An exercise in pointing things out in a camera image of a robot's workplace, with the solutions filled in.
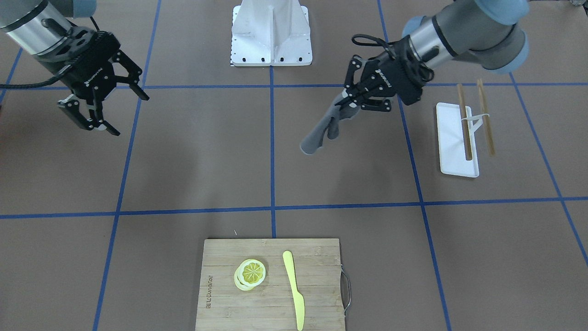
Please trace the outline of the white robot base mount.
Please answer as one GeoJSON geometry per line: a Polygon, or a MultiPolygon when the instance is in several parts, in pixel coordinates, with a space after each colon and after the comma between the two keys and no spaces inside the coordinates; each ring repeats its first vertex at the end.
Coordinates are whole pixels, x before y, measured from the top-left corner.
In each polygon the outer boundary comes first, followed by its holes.
{"type": "Polygon", "coordinates": [[[309,11],[298,0],[244,0],[232,10],[230,64],[308,66],[313,62],[309,11]]]}

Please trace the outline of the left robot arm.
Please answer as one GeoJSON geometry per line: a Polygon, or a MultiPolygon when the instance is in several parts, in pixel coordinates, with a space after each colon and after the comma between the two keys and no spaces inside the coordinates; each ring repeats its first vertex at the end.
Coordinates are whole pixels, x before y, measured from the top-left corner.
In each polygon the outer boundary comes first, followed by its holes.
{"type": "Polygon", "coordinates": [[[387,112],[394,96],[411,105],[421,99],[434,70],[449,61],[511,73],[528,56],[529,41],[519,21],[529,10],[526,0],[456,0],[433,16],[410,19],[402,38],[394,42],[356,34],[353,44],[364,38],[364,46],[380,46],[383,52],[369,59],[351,58],[334,106],[387,112]]]}

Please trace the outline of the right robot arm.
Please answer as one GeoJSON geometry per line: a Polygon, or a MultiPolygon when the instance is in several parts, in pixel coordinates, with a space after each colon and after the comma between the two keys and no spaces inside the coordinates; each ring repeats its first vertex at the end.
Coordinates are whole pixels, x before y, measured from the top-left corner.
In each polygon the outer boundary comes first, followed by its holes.
{"type": "Polygon", "coordinates": [[[121,49],[112,32],[84,27],[74,17],[92,17],[94,0],[3,0],[1,31],[52,74],[31,84],[2,84],[4,90],[34,89],[62,82],[71,94],[57,102],[60,110],[84,130],[120,133],[103,117],[103,101],[119,83],[141,99],[142,69],[121,49]]]}

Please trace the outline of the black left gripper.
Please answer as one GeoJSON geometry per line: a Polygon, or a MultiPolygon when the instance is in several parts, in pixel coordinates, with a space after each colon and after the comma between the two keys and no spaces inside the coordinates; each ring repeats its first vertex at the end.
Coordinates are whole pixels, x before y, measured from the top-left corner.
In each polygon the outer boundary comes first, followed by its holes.
{"type": "Polygon", "coordinates": [[[385,42],[375,36],[357,46],[380,46],[384,52],[369,59],[353,55],[347,68],[345,88],[335,103],[340,108],[361,108],[366,111],[390,112],[390,98],[399,96],[405,105],[421,99],[423,87],[434,78],[421,56],[414,50],[409,36],[396,42],[385,42]]]}

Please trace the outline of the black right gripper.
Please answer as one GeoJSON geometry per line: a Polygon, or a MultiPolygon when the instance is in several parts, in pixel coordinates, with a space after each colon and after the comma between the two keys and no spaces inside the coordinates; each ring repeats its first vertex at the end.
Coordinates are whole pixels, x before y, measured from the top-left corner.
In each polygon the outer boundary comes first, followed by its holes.
{"type": "Polygon", "coordinates": [[[130,86],[141,100],[150,100],[139,86],[142,69],[120,49],[119,40],[111,32],[73,26],[59,44],[36,54],[35,59],[52,74],[63,74],[59,81],[71,95],[58,101],[57,106],[83,130],[120,136],[103,119],[102,107],[119,83],[130,86]]]}

